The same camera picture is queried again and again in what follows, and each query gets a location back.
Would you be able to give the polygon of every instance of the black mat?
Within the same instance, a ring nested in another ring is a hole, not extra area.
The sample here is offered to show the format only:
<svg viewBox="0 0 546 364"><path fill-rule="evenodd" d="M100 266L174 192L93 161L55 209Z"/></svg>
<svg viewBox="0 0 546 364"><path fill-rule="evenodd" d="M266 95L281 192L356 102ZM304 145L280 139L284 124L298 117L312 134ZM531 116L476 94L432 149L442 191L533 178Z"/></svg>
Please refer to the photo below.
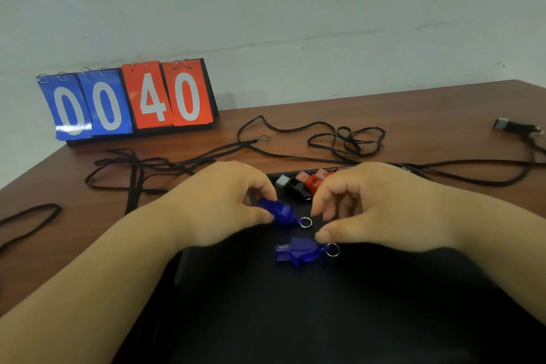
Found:
<svg viewBox="0 0 546 364"><path fill-rule="evenodd" d="M309 216L310 202L279 198ZM160 362L546 361L546 327L456 251L343 244L299 268L275 260L276 244L322 224L258 226L185 250L157 331Z"/></svg>

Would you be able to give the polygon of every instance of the forearm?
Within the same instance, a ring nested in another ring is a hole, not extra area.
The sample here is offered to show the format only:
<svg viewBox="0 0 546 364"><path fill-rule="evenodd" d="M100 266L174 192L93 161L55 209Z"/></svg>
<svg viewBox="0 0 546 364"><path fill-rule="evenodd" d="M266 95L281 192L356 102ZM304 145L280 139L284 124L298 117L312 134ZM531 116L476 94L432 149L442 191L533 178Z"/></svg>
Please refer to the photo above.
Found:
<svg viewBox="0 0 546 364"><path fill-rule="evenodd" d="M159 222L124 217L2 317L2 362L110 362L176 252Z"/></svg>
<svg viewBox="0 0 546 364"><path fill-rule="evenodd" d="M546 324L546 219L462 190L450 206L461 251Z"/></svg>

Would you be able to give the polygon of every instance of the finger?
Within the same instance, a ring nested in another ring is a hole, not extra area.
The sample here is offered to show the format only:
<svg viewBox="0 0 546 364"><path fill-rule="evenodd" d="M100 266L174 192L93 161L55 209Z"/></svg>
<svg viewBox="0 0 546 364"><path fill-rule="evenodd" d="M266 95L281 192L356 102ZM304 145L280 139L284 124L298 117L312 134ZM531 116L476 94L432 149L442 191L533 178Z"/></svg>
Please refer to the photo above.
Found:
<svg viewBox="0 0 546 364"><path fill-rule="evenodd" d="M326 208L326 202L335 195L346 195L347 193L351 195L360 195L359 183L361 180L355 179L354 172L353 175L351 175L351 170L353 169L345 169L329 175L324 179L313 197L313 207L311 208L312 216L323 213Z"/></svg>
<svg viewBox="0 0 546 364"><path fill-rule="evenodd" d="M243 229L250 228L251 226L263 225L273 222L275 217L267 210L256 206L243 206L241 209L242 219L241 227Z"/></svg>
<svg viewBox="0 0 546 364"><path fill-rule="evenodd" d="M362 213L364 210L362 209L362 200L357 199L357 205L354 207L353 214L351 216L357 216L360 213Z"/></svg>
<svg viewBox="0 0 546 364"><path fill-rule="evenodd" d="M358 200L350 194L344 195L339 203L338 218L344 219L353 216L357 202Z"/></svg>
<svg viewBox="0 0 546 364"><path fill-rule="evenodd" d="M248 189L255 189L260 195L269 200L277 200L275 187L265 173L246 164L243 167L248 178Z"/></svg>
<svg viewBox="0 0 546 364"><path fill-rule="evenodd" d="M369 242L371 230L370 211L350 218L334 220L324 225L316 234L319 243Z"/></svg>
<svg viewBox="0 0 546 364"><path fill-rule="evenodd" d="M322 219L325 222L329 222L334 217L336 217L337 212L338 212L337 199L336 198L331 198L324 204L324 212L322 214Z"/></svg>

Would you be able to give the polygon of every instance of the number 4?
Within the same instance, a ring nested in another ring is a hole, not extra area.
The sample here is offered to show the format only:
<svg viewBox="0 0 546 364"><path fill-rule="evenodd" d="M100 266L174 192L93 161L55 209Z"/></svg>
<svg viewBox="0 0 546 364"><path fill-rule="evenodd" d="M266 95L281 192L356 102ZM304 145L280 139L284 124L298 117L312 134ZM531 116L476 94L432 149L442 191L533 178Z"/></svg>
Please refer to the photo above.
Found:
<svg viewBox="0 0 546 364"><path fill-rule="evenodd" d="M152 98L152 104L148 105L148 93ZM156 87L152 80L152 74L150 72L144 74L144 81L142 83L142 92L140 94L140 111L143 114L157 114L159 121L165 121L164 112L167 111L167 107L164 103L160 102L157 96Z"/></svg>

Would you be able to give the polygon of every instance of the brown table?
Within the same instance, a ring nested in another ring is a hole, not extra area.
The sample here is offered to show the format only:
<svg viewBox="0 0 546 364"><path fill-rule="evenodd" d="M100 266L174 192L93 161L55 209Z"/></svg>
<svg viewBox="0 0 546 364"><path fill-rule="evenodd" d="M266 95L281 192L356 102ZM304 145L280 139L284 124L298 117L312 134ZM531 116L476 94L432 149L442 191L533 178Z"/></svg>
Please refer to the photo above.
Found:
<svg viewBox="0 0 546 364"><path fill-rule="evenodd" d="M129 147L141 158L161 156L180 161L234 142L235 133L242 124L263 114L271 124L281 128L292 128L318 119L336 127L346 125L353 130L380 126L387 134L384 149L373 159L377 161L525 160L528 154L517 137L492 131L491 126L498 117L546 126L545 110L545 89L508 80L234 109L221 112L216 130L116 140L74 148L65 146L0 190L0 218L42 203L55 202L63 208L63 213L54 223L0 254L0 315L61 270L123 216L126 193L95 191L84 184L85 176L94 168L93 161L104 158L106 148ZM263 124L256 124L249 127L244 137L256 138L265 133L272 136L270 143L258 143L265 150L331 158L329 152L309 149L306 144L310 135L324 131L323 127L314 127L303 133L278 134L269 132ZM225 160L243 161L269 173L328 166L309 161L268 158L249 150ZM518 170L515 167L460 166L454 167L452 172L485 179L503 179L516 174ZM127 173L126 169L108 168L97 181L127 186ZM169 177L154 179L157 186L165 186L172 181ZM536 169L521 183L502 189L475 187L445 179L440 181L480 191L546 216L545 170ZM149 198L142 196L141 204L147 201ZM42 218L44 215L38 214L20 220L18 224L33 226Z"/></svg>

